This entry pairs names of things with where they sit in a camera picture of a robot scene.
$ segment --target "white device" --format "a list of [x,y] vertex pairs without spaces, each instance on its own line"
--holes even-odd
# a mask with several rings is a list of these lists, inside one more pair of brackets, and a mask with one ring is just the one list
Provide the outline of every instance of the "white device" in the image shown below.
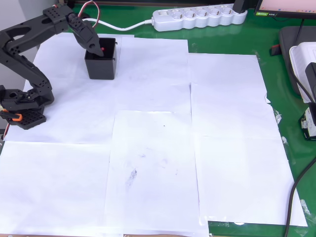
[[185,7],[154,11],[152,25],[157,31],[175,31],[206,26],[242,24],[247,11],[238,14],[233,4]]
[[[290,59],[293,71],[297,79],[303,87],[312,95],[312,89],[307,79],[305,69],[311,62],[316,63],[316,42],[303,42],[298,46],[293,46],[290,49]],[[302,98],[305,103],[310,102],[310,99],[299,86]]]

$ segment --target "power strip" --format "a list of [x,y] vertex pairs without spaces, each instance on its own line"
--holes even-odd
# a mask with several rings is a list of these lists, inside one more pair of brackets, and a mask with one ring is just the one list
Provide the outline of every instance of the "power strip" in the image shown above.
[[247,11],[238,14],[233,4],[198,6],[157,10],[153,12],[152,25],[157,31],[176,31],[206,26],[242,24]]

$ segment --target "black box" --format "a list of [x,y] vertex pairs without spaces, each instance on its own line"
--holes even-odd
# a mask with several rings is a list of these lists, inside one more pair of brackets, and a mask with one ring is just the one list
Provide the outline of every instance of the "black box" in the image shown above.
[[88,69],[90,79],[113,80],[117,65],[116,39],[100,38],[100,46],[104,48],[104,56],[85,52],[85,64]]

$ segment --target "white power cable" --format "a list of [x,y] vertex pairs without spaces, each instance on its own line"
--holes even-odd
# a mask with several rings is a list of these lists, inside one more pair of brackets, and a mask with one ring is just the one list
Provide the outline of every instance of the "white power cable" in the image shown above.
[[[93,19],[93,18],[85,18],[85,19],[83,19],[83,21],[94,21],[94,22],[96,22],[97,20]],[[106,23],[104,21],[100,21],[99,20],[99,24],[105,25],[105,26],[110,27],[110,28],[112,28],[114,30],[117,30],[117,31],[129,31],[129,30],[134,29],[134,28],[136,28],[138,26],[141,26],[141,25],[152,24],[152,22],[153,21],[150,19],[150,20],[142,21],[140,23],[137,23],[136,25],[133,25],[133,26],[130,26],[130,27],[127,27],[127,28],[119,28],[119,27],[112,26],[109,23]]]

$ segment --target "robotic arm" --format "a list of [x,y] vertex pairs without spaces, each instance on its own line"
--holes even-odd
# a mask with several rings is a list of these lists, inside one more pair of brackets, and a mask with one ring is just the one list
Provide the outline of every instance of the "robotic arm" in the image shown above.
[[33,89],[23,92],[0,85],[0,116],[11,125],[29,129],[46,121],[44,106],[54,101],[48,78],[28,59],[19,55],[70,27],[77,42],[88,52],[103,56],[99,37],[89,23],[84,23],[66,5],[50,7],[43,15],[0,31],[0,63],[26,80]]

